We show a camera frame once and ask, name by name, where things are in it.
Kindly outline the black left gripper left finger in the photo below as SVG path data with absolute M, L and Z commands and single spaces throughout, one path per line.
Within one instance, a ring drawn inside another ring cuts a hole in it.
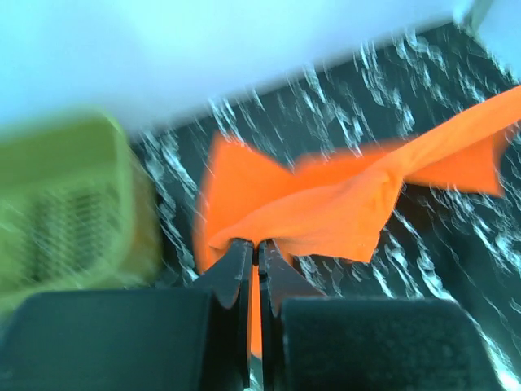
M 252 261 L 236 240 L 188 288 L 30 297 L 1 341 L 2 389 L 246 389 Z

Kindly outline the olive green plastic basket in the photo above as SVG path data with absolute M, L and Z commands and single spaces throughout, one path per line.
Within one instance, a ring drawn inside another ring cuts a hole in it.
M 155 186 L 116 120 L 1 127 L 1 313 L 47 291 L 132 288 L 162 266 Z

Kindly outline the orange t shirt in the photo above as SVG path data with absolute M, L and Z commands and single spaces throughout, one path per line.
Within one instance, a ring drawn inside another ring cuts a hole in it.
M 322 255 L 368 262 L 405 184 L 501 196 L 500 159 L 520 118 L 513 88 L 418 137 L 302 156 L 293 169 L 215 134 L 193 222 L 199 271 L 234 239 L 271 239 L 285 261 Z

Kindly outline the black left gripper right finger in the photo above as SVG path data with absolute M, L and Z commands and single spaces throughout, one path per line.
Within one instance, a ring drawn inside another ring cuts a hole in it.
M 499 390 L 479 333 L 440 299 L 327 297 L 257 251 L 267 390 Z

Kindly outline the black marble pattern mat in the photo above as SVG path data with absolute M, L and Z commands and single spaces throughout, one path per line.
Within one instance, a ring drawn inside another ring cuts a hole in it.
M 213 134 L 235 134 L 286 165 L 307 152 L 425 132 L 514 87 L 473 38 L 453 24 L 363 45 L 337 66 L 183 127 L 155 127 L 136 144 L 159 193 L 166 267 L 158 288 L 195 278 L 191 220 Z M 520 387 L 520 141 L 501 163 L 501 198 L 406 187 L 374 260 L 349 265 L 305 257 L 297 266 L 331 296 L 439 297 L 457 301 L 484 338 L 508 390 Z

